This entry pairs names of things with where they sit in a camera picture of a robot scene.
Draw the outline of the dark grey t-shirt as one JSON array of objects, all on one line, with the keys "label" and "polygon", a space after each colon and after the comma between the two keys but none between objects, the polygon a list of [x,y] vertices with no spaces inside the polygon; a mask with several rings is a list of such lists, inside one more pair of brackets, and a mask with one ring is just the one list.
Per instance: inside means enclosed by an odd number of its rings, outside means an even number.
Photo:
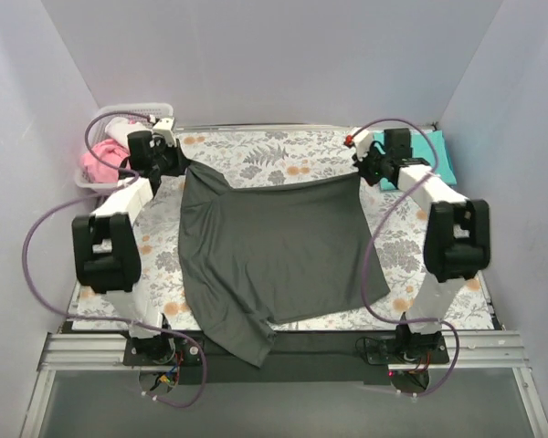
[{"label": "dark grey t-shirt", "polygon": [[187,169],[178,256],[200,329],[260,366],[274,326],[360,308],[389,287],[370,246],[360,178],[232,187],[199,162]]}]

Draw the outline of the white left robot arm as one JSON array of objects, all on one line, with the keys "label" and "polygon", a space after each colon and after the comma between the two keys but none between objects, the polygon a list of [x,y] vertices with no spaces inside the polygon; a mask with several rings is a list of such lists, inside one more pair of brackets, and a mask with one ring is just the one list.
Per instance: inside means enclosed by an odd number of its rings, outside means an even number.
[{"label": "white left robot arm", "polygon": [[128,135],[128,145],[130,167],[119,170],[118,188],[91,214],[72,221],[76,274],[128,326],[132,351],[164,365],[176,344],[165,332],[165,316],[139,289],[142,262],[133,226],[162,177],[183,175],[189,161],[168,131],[138,130]]}]

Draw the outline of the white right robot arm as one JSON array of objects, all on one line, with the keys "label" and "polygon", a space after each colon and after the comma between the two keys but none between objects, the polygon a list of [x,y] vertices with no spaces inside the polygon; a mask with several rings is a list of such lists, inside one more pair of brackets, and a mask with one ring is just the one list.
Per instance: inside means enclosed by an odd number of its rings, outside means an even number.
[{"label": "white right robot arm", "polygon": [[347,135],[353,165],[369,184],[389,181],[427,214],[423,259],[426,274],[415,303],[394,321],[395,330],[363,342],[373,365],[401,363],[414,372],[430,362],[450,359],[442,329],[445,316],[463,285],[490,263],[490,208],[447,185],[436,165],[413,154],[410,130],[388,129],[381,141],[359,128]]}]

